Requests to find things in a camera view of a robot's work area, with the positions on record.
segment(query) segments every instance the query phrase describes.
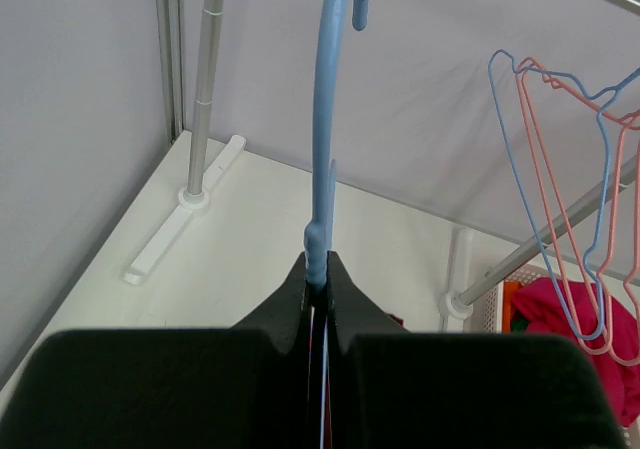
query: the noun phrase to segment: white fabric panel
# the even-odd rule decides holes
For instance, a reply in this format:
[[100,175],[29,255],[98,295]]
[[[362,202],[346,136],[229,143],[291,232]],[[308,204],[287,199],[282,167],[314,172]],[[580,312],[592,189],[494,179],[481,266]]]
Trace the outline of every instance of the white fabric panel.
[[0,385],[166,148],[155,0],[0,0]]
[[[187,121],[197,65],[202,0],[184,0]],[[248,149],[310,167],[311,102],[322,0],[225,0],[211,134],[248,138]],[[591,91],[639,64],[640,19],[603,0],[371,0],[369,26],[347,27],[341,56],[333,154],[338,179],[522,241],[531,228],[517,193],[487,78],[498,48],[534,55],[577,74]],[[515,84],[506,59],[497,77],[523,178],[543,224]],[[533,80],[551,157],[567,203],[602,177],[594,114]],[[635,109],[640,84],[616,104]],[[612,126],[612,134],[617,128]],[[629,154],[637,144],[633,135]],[[623,196],[619,239],[632,258],[632,195]],[[593,221],[580,227],[583,249]],[[601,260],[605,244],[601,244]]]

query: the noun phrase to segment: white basket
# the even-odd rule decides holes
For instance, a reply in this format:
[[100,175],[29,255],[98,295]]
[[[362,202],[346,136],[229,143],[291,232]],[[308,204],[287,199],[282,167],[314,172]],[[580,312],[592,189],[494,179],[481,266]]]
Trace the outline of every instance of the white basket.
[[[513,272],[505,281],[519,281],[524,285],[530,284],[541,277],[549,277],[549,272],[531,264],[522,266]],[[502,307],[504,300],[504,283],[487,292],[474,304],[471,316],[471,332],[500,333],[502,332]],[[620,428],[628,447],[640,449],[640,418],[629,428]]]

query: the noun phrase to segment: black foam holder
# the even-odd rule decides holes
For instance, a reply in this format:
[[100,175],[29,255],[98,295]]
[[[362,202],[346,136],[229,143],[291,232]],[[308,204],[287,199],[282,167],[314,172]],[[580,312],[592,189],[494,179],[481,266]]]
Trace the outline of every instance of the black foam holder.
[[409,333],[328,258],[323,292],[301,254],[229,329],[49,337],[0,420],[0,448],[318,448],[325,320],[334,448],[625,447],[570,341]]

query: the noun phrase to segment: blue wire hanger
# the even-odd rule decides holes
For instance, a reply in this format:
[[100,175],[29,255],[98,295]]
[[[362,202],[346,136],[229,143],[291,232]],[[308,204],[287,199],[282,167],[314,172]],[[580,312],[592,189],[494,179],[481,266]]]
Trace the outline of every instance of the blue wire hanger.
[[[356,31],[367,25],[368,9],[369,0],[353,0],[352,24]],[[331,124],[346,12],[347,0],[324,0],[318,34],[313,88],[312,216],[304,230],[307,282],[316,291],[321,291],[327,283],[327,250],[333,229],[330,223],[333,220],[335,164],[330,177]]]
[[[558,280],[555,276],[555,274],[553,273],[553,268],[551,267],[551,263],[549,261],[549,255],[547,254],[547,248],[546,245],[542,242],[542,237],[540,236],[540,232],[538,230],[538,226],[536,224],[536,222],[533,219],[533,211],[531,209],[531,206],[529,205],[529,200],[527,198],[527,195],[525,193],[524,190],[524,186],[522,184],[522,181],[520,179],[520,172],[518,171],[518,166],[516,165],[515,162],[515,156],[513,154],[513,150],[511,148],[511,144],[509,143],[509,138],[507,137],[507,132],[505,129],[505,125],[504,125],[504,119],[502,117],[502,110],[500,109],[500,103],[498,101],[498,95],[497,95],[497,91],[496,91],[496,85],[495,85],[495,81],[494,81],[494,76],[493,76],[493,62],[495,60],[495,58],[498,56],[498,54],[504,54],[505,56],[507,56],[509,59],[511,59],[511,70],[513,71],[513,73],[515,75],[520,74],[524,71],[533,71],[533,72],[537,72],[539,74],[545,74],[545,75],[550,75],[550,76],[556,76],[556,77],[566,77],[571,79],[580,89],[580,92],[582,92],[582,94],[589,100],[595,100],[598,99],[600,96],[608,93],[608,92],[612,92],[613,94],[611,95],[610,99],[608,101],[606,101],[602,107],[600,108],[600,110],[597,112],[596,114],[596,121],[598,122],[598,126],[600,128],[600,133],[602,134],[602,139],[604,140],[604,150],[605,150],[605,157],[604,157],[604,174],[602,177],[602,192],[600,194],[600,200],[599,200],[599,204],[598,204],[598,213],[597,213],[597,217],[596,217],[596,228],[595,228],[595,233],[593,236],[593,242],[591,244],[591,246],[589,246],[589,248],[584,252],[583,255],[583,262],[584,262],[584,266],[587,270],[587,273],[589,274],[589,277],[591,277],[591,279],[594,280],[594,282],[596,283],[596,292],[597,292],[597,297],[598,297],[598,326],[596,327],[596,329],[591,333],[591,334],[582,334],[582,332],[578,329],[578,326],[576,324],[576,322],[573,320],[573,317],[571,316],[571,313],[569,312],[569,307],[567,306],[567,302],[565,300],[564,294],[562,293],[562,290],[560,289],[560,286],[558,285]],[[571,326],[571,330],[573,331],[573,333],[576,335],[576,337],[584,340],[584,341],[593,341],[594,339],[597,339],[598,337],[600,337],[600,335],[602,334],[602,331],[604,329],[604,325],[605,325],[605,311],[604,311],[604,291],[602,288],[602,281],[600,280],[600,278],[597,276],[597,274],[595,272],[593,272],[593,270],[591,269],[591,266],[589,265],[589,257],[591,256],[591,254],[593,253],[593,251],[595,251],[595,249],[598,247],[598,244],[600,243],[600,233],[602,230],[602,217],[604,215],[604,206],[606,204],[606,198],[607,198],[607,188],[608,188],[608,183],[609,183],[609,174],[610,174],[610,170],[611,170],[611,145],[609,143],[609,135],[607,134],[607,129],[604,126],[604,122],[602,120],[602,115],[603,113],[607,110],[607,108],[609,106],[611,106],[611,104],[613,104],[615,102],[615,100],[618,98],[618,95],[620,94],[620,92],[626,87],[628,86],[632,81],[634,81],[638,76],[640,76],[640,68],[636,69],[634,72],[632,72],[627,78],[623,79],[619,84],[616,84],[615,86],[608,86],[605,87],[604,89],[602,89],[600,92],[590,95],[586,88],[584,87],[584,85],[582,84],[582,82],[580,82],[580,80],[574,76],[573,74],[569,74],[566,72],[555,72],[555,71],[546,71],[546,70],[542,70],[540,68],[537,67],[532,67],[532,66],[526,66],[523,67],[521,69],[517,69],[516,68],[516,61],[514,59],[514,57],[509,54],[507,51],[503,50],[503,49],[499,49],[497,50],[493,56],[491,56],[491,59],[489,60],[489,82],[491,83],[491,92],[493,93],[493,99],[495,101],[496,104],[496,112],[498,113],[498,121],[500,122],[500,129],[502,129],[502,136],[504,137],[504,142],[505,145],[507,147],[507,154],[509,155],[509,161],[511,163],[511,168],[513,169],[513,174],[515,176],[516,179],[516,183],[518,184],[518,190],[520,191],[520,196],[522,196],[522,202],[524,203],[524,208],[525,211],[527,212],[527,216],[529,218],[529,222],[531,223],[531,227],[533,229],[533,233],[536,237],[536,240],[538,241],[538,246],[540,247],[540,252],[542,254],[542,258],[544,259],[544,263],[547,266],[547,270],[549,271],[549,274],[551,276],[551,281],[553,282],[553,287],[556,291],[556,294],[558,296],[558,300],[560,301],[560,305],[562,306],[562,310],[564,311],[564,314],[567,318],[567,321],[569,322],[569,325]]]

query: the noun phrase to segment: red fabric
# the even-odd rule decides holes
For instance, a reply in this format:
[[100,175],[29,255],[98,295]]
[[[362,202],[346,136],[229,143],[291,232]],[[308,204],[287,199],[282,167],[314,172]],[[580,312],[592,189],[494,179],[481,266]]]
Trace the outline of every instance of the red fabric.
[[[583,334],[591,334],[597,326],[597,316],[583,282],[569,282]],[[531,321],[527,332],[562,334],[577,344],[577,338],[556,295],[551,279],[541,278],[517,291],[512,303]],[[635,318],[617,300],[612,300],[613,347],[622,359],[638,354],[638,333]],[[602,347],[604,338],[588,341],[591,348]],[[633,423],[640,414],[640,365],[626,367],[618,364],[606,353],[601,356],[587,354],[593,362],[615,415],[624,427]]]

